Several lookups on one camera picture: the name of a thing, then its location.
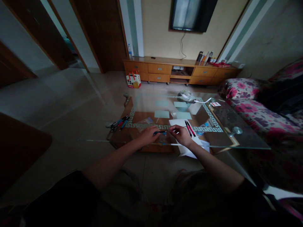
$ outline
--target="light blue paper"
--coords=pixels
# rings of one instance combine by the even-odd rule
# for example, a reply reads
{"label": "light blue paper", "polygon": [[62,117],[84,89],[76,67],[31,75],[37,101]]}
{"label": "light blue paper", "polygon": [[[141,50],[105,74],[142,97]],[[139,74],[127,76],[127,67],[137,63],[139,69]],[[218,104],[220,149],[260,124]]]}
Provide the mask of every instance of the light blue paper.
{"label": "light blue paper", "polygon": [[169,118],[169,111],[155,111],[155,118]]}
{"label": "light blue paper", "polygon": [[156,101],[156,106],[168,106],[168,102],[167,101]]}
{"label": "light blue paper", "polygon": [[174,102],[175,107],[185,107],[187,108],[187,105],[185,102]]}
{"label": "light blue paper", "polygon": [[188,112],[177,112],[177,119],[189,119],[191,120],[192,117]]}

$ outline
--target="person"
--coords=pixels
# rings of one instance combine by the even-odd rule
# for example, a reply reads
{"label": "person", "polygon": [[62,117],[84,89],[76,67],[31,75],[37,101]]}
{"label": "person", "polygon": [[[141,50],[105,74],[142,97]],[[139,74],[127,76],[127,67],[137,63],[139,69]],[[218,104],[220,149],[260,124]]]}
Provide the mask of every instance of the person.
{"label": "person", "polygon": [[178,125],[169,128],[205,170],[178,173],[166,204],[150,205],[136,176],[121,170],[127,159],[160,133],[137,138],[83,171],[74,171],[27,206],[26,226],[301,226],[241,174],[208,153]]}

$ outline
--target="floor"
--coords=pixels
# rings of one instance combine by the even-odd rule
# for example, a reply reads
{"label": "floor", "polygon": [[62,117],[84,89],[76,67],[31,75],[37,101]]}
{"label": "floor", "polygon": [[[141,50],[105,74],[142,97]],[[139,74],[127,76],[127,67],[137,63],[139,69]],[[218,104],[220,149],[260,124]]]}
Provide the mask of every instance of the floor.
{"label": "floor", "polygon": [[[0,90],[0,111],[53,136],[51,147],[0,198],[0,205],[26,203],[37,198],[69,172],[81,170],[114,150],[105,140],[105,122],[117,120],[123,112],[124,93],[180,91],[216,93],[217,88],[183,84],[142,83],[127,87],[123,72],[90,73],[68,68],[38,79],[27,79]],[[218,158],[239,172],[242,166],[224,152]],[[180,169],[200,170],[202,165],[176,154],[135,153],[125,167],[137,174],[142,189],[152,202],[161,203]]]}

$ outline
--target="water bottle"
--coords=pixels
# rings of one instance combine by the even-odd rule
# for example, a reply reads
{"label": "water bottle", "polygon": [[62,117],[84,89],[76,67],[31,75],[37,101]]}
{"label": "water bottle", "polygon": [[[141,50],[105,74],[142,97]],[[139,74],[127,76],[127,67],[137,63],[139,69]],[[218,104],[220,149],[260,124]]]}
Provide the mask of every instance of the water bottle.
{"label": "water bottle", "polygon": [[132,56],[132,49],[130,48],[130,44],[128,44],[128,55],[129,57]]}

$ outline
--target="doorway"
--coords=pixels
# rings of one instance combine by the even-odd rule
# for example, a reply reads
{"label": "doorway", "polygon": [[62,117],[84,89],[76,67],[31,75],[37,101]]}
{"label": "doorway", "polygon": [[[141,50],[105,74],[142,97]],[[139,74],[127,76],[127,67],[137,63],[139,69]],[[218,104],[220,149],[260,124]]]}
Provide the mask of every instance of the doorway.
{"label": "doorway", "polygon": [[56,26],[57,30],[59,31],[61,37],[63,38],[66,46],[74,56],[74,60],[68,62],[69,68],[82,68],[85,69],[85,66],[80,58],[80,54],[75,49],[73,43],[71,42],[71,39],[66,34],[66,29],[64,29],[61,25],[61,23],[58,20],[58,15],[54,12],[54,7],[52,7],[48,0],[40,0],[42,5],[44,6],[45,10],[47,11],[48,15],[50,16],[51,20],[53,21],[54,25]]}

